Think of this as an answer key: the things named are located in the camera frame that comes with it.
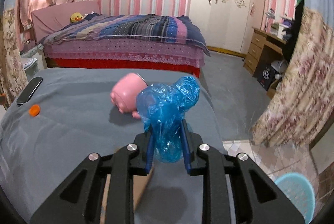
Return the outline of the blue plastic bag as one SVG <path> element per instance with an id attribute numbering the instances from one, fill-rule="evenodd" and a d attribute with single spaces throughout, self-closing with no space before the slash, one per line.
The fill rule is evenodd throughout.
<path id="1" fill-rule="evenodd" d="M 154 155 L 159 161 L 175 163 L 182 158 L 178 131 L 199 95 L 200 86 L 193 76 L 184 76 L 172 84 L 152 84 L 137 95 L 137 112 L 144 129 L 152 130 Z"/>

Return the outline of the brown phone case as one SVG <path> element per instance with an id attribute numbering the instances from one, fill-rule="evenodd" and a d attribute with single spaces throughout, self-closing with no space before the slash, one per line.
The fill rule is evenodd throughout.
<path id="1" fill-rule="evenodd" d="M 134 213 L 154 168 L 152 159 L 135 143 L 119 148 L 111 158 L 102 196 L 100 223 L 134 223 Z"/>

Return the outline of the pink pig mug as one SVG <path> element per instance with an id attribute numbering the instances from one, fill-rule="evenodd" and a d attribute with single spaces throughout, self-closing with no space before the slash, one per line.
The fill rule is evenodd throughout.
<path id="1" fill-rule="evenodd" d="M 128 73 L 119 79 L 111 90 L 111 102 L 121 114 L 130 113 L 133 118 L 140 119 L 137 111 L 137 95 L 147 87 L 148 84 L 139 74 Z"/>

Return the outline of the blue plastic basket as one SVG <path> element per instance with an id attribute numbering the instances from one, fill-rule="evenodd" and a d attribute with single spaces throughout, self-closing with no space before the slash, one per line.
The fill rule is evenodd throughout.
<path id="1" fill-rule="evenodd" d="M 303 215 L 305 223 L 310 223 L 315 211 L 315 192 L 309 180 L 300 173 L 286 173 L 275 184 Z"/>

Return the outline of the grey table cloth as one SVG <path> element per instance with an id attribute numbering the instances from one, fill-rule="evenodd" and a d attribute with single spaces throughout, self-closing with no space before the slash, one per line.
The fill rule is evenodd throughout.
<path id="1" fill-rule="evenodd" d="M 134 141 L 143 124 L 121 114 L 111 89 L 126 69 L 49 68 L 29 102 L 12 104 L 1 120 L 1 187 L 29 221 L 56 187 L 87 157 L 112 154 Z M 40 105 L 40 114 L 29 115 Z M 203 179 L 184 162 L 155 160 L 135 212 L 136 223 L 201 223 Z"/>

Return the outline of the black box under desk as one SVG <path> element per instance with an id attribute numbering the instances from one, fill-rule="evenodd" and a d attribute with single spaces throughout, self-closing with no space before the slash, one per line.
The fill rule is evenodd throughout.
<path id="1" fill-rule="evenodd" d="M 276 74 L 278 74 L 278 72 L 271 65 L 265 65 L 264 68 L 260 70 L 257 81 L 267 91 L 276 80 Z"/>

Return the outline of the right floral curtain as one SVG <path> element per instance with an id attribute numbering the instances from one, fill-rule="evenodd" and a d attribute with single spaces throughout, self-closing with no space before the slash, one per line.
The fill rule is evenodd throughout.
<path id="1" fill-rule="evenodd" d="M 296 47 L 268 108 L 252 126 L 268 147 L 309 145 L 333 113 L 333 29 L 304 8 Z"/>

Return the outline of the floral curtain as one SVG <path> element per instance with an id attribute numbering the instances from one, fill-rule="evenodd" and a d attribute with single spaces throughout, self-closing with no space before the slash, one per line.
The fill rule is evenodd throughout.
<path id="1" fill-rule="evenodd" d="M 268 108 L 252 126 L 268 147 L 309 145 L 333 113 L 333 29 L 304 8 L 296 47 Z"/>
<path id="2" fill-rule="evenodd" d="M 16 36 L 15 9 L 7 9 L 1 15 L 1 104 L 5 109 L 27 84 Z"/>

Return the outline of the orange bottle cap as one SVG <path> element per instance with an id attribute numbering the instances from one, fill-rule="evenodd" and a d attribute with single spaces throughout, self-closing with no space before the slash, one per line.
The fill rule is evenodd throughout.
<path id="1" fill-rule="evenodd" d="M 35 104 L 30 107 L 28 112 L 30 116 L 35 117 L 40 114 L 40 111 L 41 111 L 40 105 Z"/>

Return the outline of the black smartphone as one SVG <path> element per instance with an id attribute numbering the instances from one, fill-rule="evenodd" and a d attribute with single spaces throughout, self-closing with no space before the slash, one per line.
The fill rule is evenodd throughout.
<path id="1" fill-rule="evenodd" d="M 25 89 L 21 92 L 19 97 L 16 99 L 16 105 L 22 106 L 27 103 L 36 92 L 40 84 L 43 82 L 43 78 L 41 76 L 35 77 L 30 80 Z"/>

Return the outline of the wooden desk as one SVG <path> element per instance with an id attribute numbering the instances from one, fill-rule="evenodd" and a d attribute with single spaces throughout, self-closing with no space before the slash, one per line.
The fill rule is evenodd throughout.
<path id="1" fill-rule="evenodd" d="M 262 67 L 275 60 L 282 60 L 282 47 L 286 42 L 277 36 L 253 27 L 250 46 L 244 58 L 244 68 L 257 77 Z"/>

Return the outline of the bed with purple bedding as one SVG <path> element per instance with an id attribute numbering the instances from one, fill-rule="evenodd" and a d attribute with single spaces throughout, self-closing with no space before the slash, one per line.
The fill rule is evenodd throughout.
<path id="1" fill-rule="evenodd" d="M 81 13 L 84 19 L 70 22 Z M 144 68 L 199 76 L 209 55 L 187 16 L 100 13 L 96 1 L 71 2 L 32 12 L 36 40 L 52 67 Z"/>

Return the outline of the left floral curtain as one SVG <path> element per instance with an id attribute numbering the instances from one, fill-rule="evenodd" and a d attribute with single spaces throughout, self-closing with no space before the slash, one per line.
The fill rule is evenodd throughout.
<path id="1" fill-rule="evenodd" d="M 5 109 L 27 84 L 16 36 L 15 9 L 7 9 L 1 15 L 1 104 Z"/>

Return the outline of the white bedside table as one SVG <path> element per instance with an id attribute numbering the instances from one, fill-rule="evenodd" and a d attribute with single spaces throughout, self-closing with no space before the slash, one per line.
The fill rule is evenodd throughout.
<path id="1" fill-rule="evenodd" d="M 44 55 L 44 46 L 42 44 L 38 44 L 23 53 L 21 55 L 21 61 L 28 81 L 33 79 L 39 71 L 48 68 Z"/>

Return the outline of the desk lamp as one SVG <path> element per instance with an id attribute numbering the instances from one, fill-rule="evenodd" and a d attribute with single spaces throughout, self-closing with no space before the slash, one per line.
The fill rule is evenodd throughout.
<path id="1" fill-rule="evenodd" d="M 273 9 L 269 9 L 267 12 L 265 12 L 265 16 L 266 16 L 266 23 L 265 23 L 264 31 L 267 31 L 270 20 L 275 20 L 275 11 Z"/>

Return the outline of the yellow duck plush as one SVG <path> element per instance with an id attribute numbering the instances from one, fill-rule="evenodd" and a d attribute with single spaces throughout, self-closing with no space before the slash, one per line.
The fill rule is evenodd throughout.
<path id="1" fill-rule="evenodd" d="M 71 23 L 77 23 L 84 19 L 84 16 L 81 13 L 75 12 L 70 16 Z"/>

